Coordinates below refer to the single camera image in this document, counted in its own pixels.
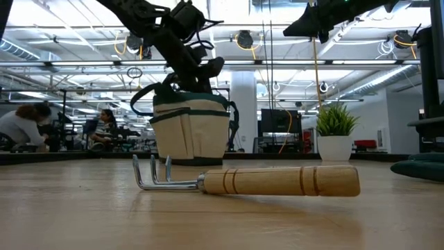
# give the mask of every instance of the wooden table surface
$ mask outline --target wooden table surface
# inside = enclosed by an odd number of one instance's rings
[[[320,165],[227,160],[224,168]],[[78,160],[0,167],[0,249],[443,249],[444,185],[390,164],[350,162],[361,195],[217,197],[148,192],[131,160]],[[147,160],[141,160],[148,179]],[[174,167],[176,180],[202,167]]]

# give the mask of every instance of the bag pocket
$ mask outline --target bag pocket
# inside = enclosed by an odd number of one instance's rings
[[[230,113],[214,110],[190,110],[194,157],[222,158],[228,141]]]
[[[182,109],[150,119],[155,131],[159,157],[193,159],[189,109]]]

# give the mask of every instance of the green plant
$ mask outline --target green plant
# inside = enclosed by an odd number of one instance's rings
[[[353,117],[345,106],[336,104],[319,110],[317,128],[321,136],[350,135],[359,117]]]

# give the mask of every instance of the dark hair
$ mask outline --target dark hair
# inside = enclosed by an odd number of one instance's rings
[[[15,115],[21,117],[23,119],[29,119],[32,121],[38,120],[38,113],[34,106],[32,105],[22,105],[17,111],[15,111]]]
[[[108,120],[108,122],[112,123],[112,125],[117,128],[117,121],[116,121],[116,117],[114,117],[114,113],[112,112],[112,110],[110,109],[104,109],[102,110],[105,115],[107,115],[110,119]]]
[[[50,117],[51,116],[51,109],[46,104],[36,103],[36,104],[34,104],[34,108],[40,117]]]

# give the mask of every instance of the canvas tool bag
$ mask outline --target canvas tool bag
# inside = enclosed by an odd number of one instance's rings
[[[136,110],[133,106],[145,94],[155,91],[153,112]],[[145,87],[131,100],[132,110],[149,120],[155,131],[160,160],[170,156],[175,165],[221,165],[228,136],[230,113],[239,123],[234,102],[225,97],[191,92],[175,92],[170,85],[156,83]]]

